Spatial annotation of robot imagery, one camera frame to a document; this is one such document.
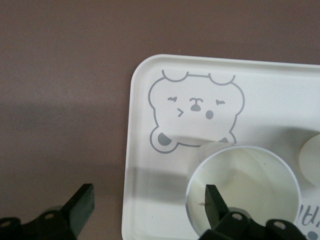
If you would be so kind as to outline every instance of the white cup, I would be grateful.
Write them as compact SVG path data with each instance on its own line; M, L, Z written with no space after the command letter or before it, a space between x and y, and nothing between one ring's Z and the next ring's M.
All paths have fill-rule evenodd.
M229 208L242 209L258 224L270 219L294 223L301 204L296 176L276 154L257 146L210 142L198 149L185 206L201 236L210 224L205 212L206 185L216 185Z
M320 187L320 134L310 138L302 147L299 166L304 177L316 187Z

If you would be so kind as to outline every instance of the brown surface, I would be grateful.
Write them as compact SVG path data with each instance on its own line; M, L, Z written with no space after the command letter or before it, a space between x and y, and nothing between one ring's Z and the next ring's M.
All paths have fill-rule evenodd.
M319 1L0 1L0 217L94 183L120 240L131 76L155 54L320 64Z

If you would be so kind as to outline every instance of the gray line drawing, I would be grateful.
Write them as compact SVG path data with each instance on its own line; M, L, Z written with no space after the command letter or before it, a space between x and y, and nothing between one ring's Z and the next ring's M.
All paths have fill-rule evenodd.
M235 75L227 81L215 79L214 73L187 71L176 80L164 70L162 75L148 93L155 123L149 141L157 152L168 154L179 145L199 147L208 141L237 143L232 131L245 107L245 95L234 83Z

